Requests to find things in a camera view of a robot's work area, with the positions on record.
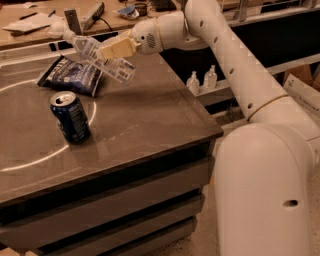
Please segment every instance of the white bottle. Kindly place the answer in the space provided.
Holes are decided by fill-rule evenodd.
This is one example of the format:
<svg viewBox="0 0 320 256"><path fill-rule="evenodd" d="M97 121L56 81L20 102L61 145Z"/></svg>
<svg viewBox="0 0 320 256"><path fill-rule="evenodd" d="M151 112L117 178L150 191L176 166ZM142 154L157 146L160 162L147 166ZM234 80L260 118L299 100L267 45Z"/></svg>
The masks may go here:
<svg viewBox="0 0 320 256"><path fill-rule="evenodd" d="M197 96L199 94L200 82L197 78L197 72L192 71L191 77L187 80L187 88Z"/></svg>
<svg viewBox="0 0 320 256"><path fill-rule="evenodd" d="M64 32L63 38L73 45L83 61L90 63L117 81L128 84L134 77L136 68L123 58L101 61L96 54L101 43L95 38L78 36L70 29Z"/></svg>
<svg viewBox="0 0 320 256"><path fill-rule="evenodd" d="M204 75L203 86L205 88L214 88L217 85L217 74L215 65L211 65L210 70Z"/></svg>

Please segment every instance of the blue soda can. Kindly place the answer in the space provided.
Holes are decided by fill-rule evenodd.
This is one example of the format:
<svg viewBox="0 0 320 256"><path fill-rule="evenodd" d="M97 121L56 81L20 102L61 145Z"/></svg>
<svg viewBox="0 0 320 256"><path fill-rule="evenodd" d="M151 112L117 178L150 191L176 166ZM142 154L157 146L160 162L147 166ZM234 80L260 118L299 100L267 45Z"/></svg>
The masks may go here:
<svg viewBox="0 0 320 256"><path fill-rule="evenodd" d="M80 99L70 91L54 94L50 109L58 119L58 125L70 143L81 143L90 135L87 115Z"/></svg>

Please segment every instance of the workbench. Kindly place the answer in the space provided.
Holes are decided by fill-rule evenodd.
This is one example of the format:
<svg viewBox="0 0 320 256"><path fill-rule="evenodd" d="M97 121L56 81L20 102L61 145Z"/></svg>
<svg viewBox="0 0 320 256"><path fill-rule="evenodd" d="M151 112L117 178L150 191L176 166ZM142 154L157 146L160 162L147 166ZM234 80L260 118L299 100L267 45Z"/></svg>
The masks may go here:
<svg viewBox="0 0 320 256"><path fill-rule="evenodd" d="M96 97L78 95L91 136L69 145L49 107L56 91L34 84L54 58L0 73L0 242L133 256L190 234L220 126L159 54L137 54L127 87L105 77Z"/></svg>

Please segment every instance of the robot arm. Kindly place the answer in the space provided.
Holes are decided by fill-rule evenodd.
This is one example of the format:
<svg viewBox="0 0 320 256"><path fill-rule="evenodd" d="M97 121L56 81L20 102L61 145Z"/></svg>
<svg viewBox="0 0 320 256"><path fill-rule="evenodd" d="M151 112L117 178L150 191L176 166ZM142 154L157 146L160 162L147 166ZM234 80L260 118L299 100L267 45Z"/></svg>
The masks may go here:
<svg viewBox="0 0 320 256"><path fill-rule="evenodd" d="M132 30L102 43L97 52L101 59L159 53L165 49L196 50L208 47L199 37L189 33L183 12L174 12L137 23Z"/></svg>
<svg viewBox="0 0 320 256"><path fill-rule="evenodd" d="M121 38L132 42L127 55L115 50ZM320 129L233 33L219 4L188 0L185 15L142 21L113 40L101 58L211 48L251 123L228 135L216 157L221 255L311 256L306 186L319 164Z"/></svg>

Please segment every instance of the floor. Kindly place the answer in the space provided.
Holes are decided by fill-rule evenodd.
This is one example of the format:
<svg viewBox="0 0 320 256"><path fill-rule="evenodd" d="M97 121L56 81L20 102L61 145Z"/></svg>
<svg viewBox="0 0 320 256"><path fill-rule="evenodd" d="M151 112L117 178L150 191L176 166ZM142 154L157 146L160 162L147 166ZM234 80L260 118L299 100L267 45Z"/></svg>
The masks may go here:
<svg viewBox="0 0 320 256"><path fill-rule="evenodd" d="M245 125L246 121L241 113L235 112L235 121L230 122L224 113L219 113L213 117L228 135L235 128ZM223 138L216 142L214 155ZM217 232L217 220L215 211L215 195L213 181L204 187L203 193L206 197L201 213L197 215L197 225L195 231L188 237L170 243L146 256L219 256L219 243ZM320 256L320 172L317 172L309 183L310 217L313 232L313 256ZM0 251L0 256L19 256L16 252L5 249Z"/></svg>

